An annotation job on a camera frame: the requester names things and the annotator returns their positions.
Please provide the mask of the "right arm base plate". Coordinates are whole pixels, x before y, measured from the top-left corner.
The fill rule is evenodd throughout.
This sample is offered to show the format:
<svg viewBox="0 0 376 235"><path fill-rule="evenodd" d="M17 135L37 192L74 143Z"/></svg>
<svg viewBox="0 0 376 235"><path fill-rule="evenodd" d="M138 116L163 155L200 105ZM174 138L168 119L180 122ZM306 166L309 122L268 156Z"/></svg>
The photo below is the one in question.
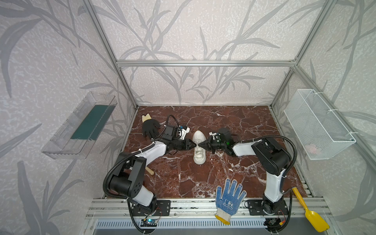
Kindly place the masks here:
<svg viewBox="0 0 376 235"><path fill-rule="evenodd" d="M288 215L289 206L283 201L280 205L268 206L264 204L262 199L249 199L244 203L246 208L249 210L250 215L259 216L278 216L278 215Z"/></svg>

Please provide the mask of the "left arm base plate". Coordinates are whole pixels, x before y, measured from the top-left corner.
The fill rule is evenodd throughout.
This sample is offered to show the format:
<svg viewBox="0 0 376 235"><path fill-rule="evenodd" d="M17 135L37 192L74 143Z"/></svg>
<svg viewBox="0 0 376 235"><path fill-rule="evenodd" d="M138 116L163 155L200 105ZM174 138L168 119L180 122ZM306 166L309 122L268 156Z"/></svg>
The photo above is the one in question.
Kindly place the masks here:
<svg viewBox="0 0 376 235"><path fill-rule="evenodd" d="M130 211L133 216L169 216L170 209L170 200L153 199L149 206L141 204L131 205Z"/></svg>

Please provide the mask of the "blue dotted work glove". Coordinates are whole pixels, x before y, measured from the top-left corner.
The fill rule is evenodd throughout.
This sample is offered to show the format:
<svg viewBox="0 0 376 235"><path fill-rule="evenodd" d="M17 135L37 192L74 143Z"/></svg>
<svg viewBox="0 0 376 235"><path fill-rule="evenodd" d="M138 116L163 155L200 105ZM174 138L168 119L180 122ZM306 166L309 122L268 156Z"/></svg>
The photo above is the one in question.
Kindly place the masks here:
<svg viewBox="0 0 376 235"><path fill-rule="evenodd" d="M217 212L215 217L225 225L230 225L231 217L235 215L239 207L247 196L243 190L243 185L239 184L236 179L225 180L224 187L217 186L215 205Z"/></svg>

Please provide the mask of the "right circuit board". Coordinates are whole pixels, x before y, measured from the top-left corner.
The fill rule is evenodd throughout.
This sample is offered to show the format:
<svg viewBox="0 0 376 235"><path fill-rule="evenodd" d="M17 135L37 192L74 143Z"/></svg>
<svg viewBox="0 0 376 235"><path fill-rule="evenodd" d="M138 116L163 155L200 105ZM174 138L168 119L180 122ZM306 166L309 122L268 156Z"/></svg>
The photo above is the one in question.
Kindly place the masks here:
<svg viewBox="0 0 376 235"><path fill-rule="evenodd" d="M267 219L264 223L265 226L271 228L279 228L283 226L283 222L279 218Z"/></svg>

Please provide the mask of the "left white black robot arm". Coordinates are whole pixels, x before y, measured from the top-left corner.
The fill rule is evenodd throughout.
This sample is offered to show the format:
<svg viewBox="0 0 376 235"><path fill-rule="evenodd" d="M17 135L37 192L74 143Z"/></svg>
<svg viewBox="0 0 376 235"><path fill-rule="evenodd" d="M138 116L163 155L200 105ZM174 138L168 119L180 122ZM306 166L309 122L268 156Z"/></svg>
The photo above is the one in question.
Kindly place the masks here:
<svg viewBox="0 0 376 235"><path fill-rule="evenodd" d="M187 126L167 125L150 145L135 152L120 153L115 165L104 178L102 187L105 195L154 208L156 196L143 185L146 167L171 151L194 149L196 144L186 137L189 131Z"/></svg>

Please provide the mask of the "clear plastic wall tray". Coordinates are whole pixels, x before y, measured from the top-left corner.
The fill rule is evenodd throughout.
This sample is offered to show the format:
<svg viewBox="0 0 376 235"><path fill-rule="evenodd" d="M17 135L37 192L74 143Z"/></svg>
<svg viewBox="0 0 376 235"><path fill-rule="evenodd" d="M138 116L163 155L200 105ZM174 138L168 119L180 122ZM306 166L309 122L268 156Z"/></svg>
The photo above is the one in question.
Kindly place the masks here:
<svg viewBox="0 0 376 235"><path fill-rule="evenodd" d="M52 159L86 159L118 102L115 95L89 92L41 152Z"/></svg>

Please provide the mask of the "white knit sneaker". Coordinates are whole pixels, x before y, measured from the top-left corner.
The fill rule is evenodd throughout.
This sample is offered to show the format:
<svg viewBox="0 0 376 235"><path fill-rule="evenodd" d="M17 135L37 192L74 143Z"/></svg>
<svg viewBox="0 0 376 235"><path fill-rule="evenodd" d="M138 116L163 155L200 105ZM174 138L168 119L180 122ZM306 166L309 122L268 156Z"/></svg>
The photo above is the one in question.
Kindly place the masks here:
<svg viewBox="0 0 376 235"><path fill-rule="evenodd" d="M202 165L206 161L206 150L199 146L200 143L204 142L206 137L203 132L197 130L193 135L193 142L196 144L194 148L193 160L197 165Z"/></svg>

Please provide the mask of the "pink item in basket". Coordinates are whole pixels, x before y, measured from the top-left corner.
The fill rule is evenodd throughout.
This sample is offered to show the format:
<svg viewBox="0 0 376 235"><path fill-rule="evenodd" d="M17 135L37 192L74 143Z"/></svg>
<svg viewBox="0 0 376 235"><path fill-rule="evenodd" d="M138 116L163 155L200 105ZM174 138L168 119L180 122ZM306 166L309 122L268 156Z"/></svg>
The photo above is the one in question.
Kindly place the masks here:
<svg viewBox="0 0 376 235"><path fill-rule="evenodd" d="M305 145L305 150L308 154L317 154L320 152L315 144Z"/></svg>

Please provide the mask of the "left green circuit board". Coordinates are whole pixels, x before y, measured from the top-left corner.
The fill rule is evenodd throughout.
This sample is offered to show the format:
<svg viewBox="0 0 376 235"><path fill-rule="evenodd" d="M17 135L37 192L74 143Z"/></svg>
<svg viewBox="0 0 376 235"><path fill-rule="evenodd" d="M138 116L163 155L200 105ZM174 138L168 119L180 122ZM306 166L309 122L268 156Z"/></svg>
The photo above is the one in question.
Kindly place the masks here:
<svg viewBox="0 0 376 235"><path fill-rule="evenodd" d="M141 224L140 226L141 227L156 227L158 224L158 220L157 219L142 219L141 220Z"/></svg>

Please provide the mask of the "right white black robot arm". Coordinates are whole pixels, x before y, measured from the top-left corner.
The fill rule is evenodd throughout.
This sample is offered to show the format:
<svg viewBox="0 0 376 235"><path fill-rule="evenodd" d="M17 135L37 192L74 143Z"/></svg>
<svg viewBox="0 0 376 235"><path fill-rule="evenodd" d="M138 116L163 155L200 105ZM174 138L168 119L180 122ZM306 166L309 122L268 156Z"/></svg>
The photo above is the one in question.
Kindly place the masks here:
<svg viewBox="0 0 376 235"><path fill-rule="evenodd" d="M281 135L267 135L245 141L235 141L230 129L221 128L198 142L197 146L215 153L224 151L232 157L254 155L267 173L263 194L265 204L276 207L284 197L283 185L287 173L297 160L297 149L292 140Z"/></svg>

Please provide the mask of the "black work glove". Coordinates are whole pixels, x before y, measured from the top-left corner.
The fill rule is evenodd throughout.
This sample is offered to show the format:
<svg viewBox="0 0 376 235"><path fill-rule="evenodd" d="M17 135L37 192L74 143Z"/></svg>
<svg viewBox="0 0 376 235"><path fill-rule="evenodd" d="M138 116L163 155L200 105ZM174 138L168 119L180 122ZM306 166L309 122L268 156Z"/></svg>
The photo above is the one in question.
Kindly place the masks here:
<svg viewBox="0 0 376 235"><path fill-rule="evenodd" d="M144 137L155 139L159 136L160 123L151 118L150 114L142 115L142 131Z"/></svg>

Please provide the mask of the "yellow plastic scoop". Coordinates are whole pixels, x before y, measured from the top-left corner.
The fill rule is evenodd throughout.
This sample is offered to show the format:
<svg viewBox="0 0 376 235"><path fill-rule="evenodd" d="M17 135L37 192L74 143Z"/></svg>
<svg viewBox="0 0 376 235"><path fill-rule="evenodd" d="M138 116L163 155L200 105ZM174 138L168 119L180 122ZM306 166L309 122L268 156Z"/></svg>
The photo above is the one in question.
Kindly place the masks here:
<svg viewBox="0 0 376 235"><path fill-rule="evenodd" d="M329 224L315 211L311 211L308 209L303 197L301 196L300 192L296 187L292 188L293 193L295 194L296 198L302 205L302 207L305 210L305 217L310 222L310 224L313 226L313 228L319 232L322 233L330 228Z"/></svg>

